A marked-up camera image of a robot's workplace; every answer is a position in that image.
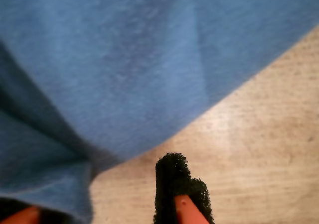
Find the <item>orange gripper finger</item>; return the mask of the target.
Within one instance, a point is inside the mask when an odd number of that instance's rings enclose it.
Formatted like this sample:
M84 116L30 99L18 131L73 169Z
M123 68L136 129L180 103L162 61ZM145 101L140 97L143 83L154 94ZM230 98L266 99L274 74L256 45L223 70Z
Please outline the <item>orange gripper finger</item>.
M155 224L178 223L174 197L188 195L195 206L213 224L210 195L207 185L192 178L186 157L181 153L167 153L156 163Z
M73 224L75 220L56 206L51 199L27 200L1 197L0 222L2 224Z

